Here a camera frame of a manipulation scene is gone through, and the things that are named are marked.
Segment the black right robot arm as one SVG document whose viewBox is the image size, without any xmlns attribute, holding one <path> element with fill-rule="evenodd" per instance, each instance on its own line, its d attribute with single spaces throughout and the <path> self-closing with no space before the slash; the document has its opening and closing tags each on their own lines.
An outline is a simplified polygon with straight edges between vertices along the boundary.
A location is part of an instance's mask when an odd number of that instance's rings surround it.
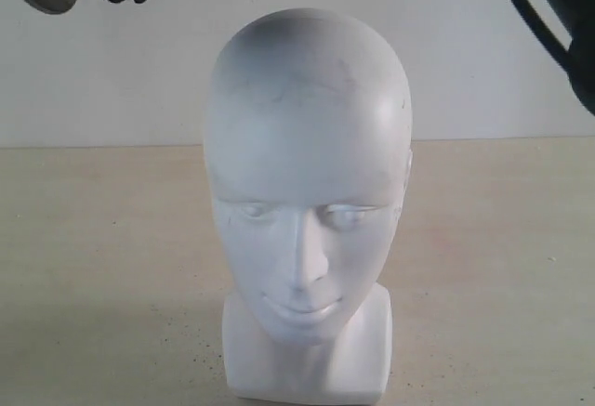
<svg viewBox="0 0 595 406">
<path fill-rule="evenodd" d="M 537 15 L 535 36 L 567 74 L 570 85 L 584 108 L 594 112 L 594 0 L 546 0 L 569 33 L 563 46 Z"/>
</svg>

